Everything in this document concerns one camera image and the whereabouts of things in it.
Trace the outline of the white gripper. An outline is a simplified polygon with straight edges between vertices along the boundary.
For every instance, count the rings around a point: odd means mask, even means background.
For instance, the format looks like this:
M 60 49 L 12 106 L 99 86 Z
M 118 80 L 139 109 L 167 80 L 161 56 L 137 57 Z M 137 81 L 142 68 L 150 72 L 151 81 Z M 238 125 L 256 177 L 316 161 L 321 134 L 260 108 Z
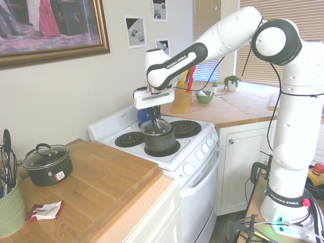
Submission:
M 175 91 L 173 89 L 163 90 L 158 94 L 153 94 L 147 90 L 134 92 L 134 106 L 136 109 L 145 109 L 151 107 L 151 122 L 156 123 L 160 128 L 160 106 L 173 102 L 175 99 Z

